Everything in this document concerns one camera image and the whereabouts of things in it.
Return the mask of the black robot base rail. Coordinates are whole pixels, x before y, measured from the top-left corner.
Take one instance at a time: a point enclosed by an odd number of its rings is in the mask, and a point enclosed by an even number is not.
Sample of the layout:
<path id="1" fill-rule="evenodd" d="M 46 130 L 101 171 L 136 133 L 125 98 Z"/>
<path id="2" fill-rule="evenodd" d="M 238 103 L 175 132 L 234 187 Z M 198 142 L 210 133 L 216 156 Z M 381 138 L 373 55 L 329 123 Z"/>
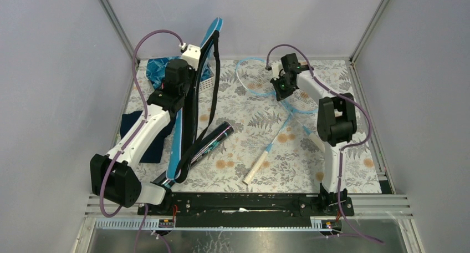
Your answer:
<path id="1" fill-rule="evenodd" d="M 354 216 L 347 191 L 319 194 L 173 192 L 137 213 L 168 216 L 176 227 L 310 227 L 311 217 Z"/>

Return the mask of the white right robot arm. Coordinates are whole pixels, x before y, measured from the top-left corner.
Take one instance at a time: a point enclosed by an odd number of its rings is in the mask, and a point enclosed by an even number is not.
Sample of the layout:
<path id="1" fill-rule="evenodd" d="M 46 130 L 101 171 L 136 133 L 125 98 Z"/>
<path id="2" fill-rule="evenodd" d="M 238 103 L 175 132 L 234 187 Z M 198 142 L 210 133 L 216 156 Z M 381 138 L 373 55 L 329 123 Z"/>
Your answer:
<path id="1" fill-rule="evenodd" d="M 336 94 L 316 76 L 312 66 L 301 64 L 294 53 L 267 64 L 266 70 L 272 73 L 270 83 L 277 101 L 293 113 L 316 112 L 317 137 L 313 141 L 324 153 L 325 161 L 321 185 L 327 193 L 343 191 L 340 149 L 357 131 L 354 97 L 351 93 Z"/>

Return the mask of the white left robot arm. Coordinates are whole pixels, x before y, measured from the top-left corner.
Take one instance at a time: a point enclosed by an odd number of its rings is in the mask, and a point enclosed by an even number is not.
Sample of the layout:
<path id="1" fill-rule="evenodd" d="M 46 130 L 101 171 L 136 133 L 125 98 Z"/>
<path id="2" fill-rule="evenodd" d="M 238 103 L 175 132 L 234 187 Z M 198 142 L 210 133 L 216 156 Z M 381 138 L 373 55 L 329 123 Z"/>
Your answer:
<path id="1" fill-rule="evenodd" d="M 167 190 L 154 183 L 141 182 L 134 168 L 161 131 L 182 116 L 196 71 L 197 62 L 182 58 L 170 60 L 162 89 L 149 96 L 138 121 L 105 155 L 92 157 L 91 183 L 101 209 L 108 200 L 120 208 L 129 208 L 136 203 L 150 204 L 160 215 L 171 210 L 172 200 L 166 196 Z"/>

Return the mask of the black shuttlecock tube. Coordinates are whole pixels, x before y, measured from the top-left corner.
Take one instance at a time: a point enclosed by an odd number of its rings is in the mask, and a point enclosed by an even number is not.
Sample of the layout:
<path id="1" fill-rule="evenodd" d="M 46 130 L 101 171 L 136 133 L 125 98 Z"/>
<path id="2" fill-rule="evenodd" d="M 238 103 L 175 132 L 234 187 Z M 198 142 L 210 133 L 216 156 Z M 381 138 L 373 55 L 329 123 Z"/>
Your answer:
<path id="1" fill-rule="evenodd" d="M 233 133 L 233 126 L 231 126 L 229 122 L 224 121 L 215 130 L 204 137 L 197 154 L 191 161 L 190 169 L 207 157 L 209 153 L 213 153 L 217 148 L 220 148 L 222 143 Z M 162 173 L 152 183 L 170 189 L 175 184 L 175 181 L 168 179 L 166 173 Z"/>

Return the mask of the blue racket cover bag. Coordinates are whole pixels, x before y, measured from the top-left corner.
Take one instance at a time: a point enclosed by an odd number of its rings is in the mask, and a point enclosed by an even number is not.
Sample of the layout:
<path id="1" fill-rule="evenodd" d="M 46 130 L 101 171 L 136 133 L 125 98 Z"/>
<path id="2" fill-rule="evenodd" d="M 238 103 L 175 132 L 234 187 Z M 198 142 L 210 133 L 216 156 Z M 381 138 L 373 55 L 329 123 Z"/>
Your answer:
<path id="1" fill-rule="evenodd" d="M 199 84 L 204 66 L 208 61 L 211 52 L 214 52 L 214 58 L 216 60 L 216 73 L 210 120 L 213 120 L 215 114 L 218 83 L 220 79 L 218 40 L 222 26 L 223 19 L 221 17 L 215 18 L 200 43 L 201 57 L 198 70 L 196 70 L 196 75 L 193 78 L 193 82 L 190 86 L 190 91 L 185 98 L 184 105 L 176 114 L 170 161 L 166 171 L 166 177 L 177 183 L 181 183 L 186 179 L 190 169 L 191 160 L 198 152 L 197 147 L 201 145 L 202 138 L 205 135 L 205 132 L 201 135 L 197 135 Z"/>

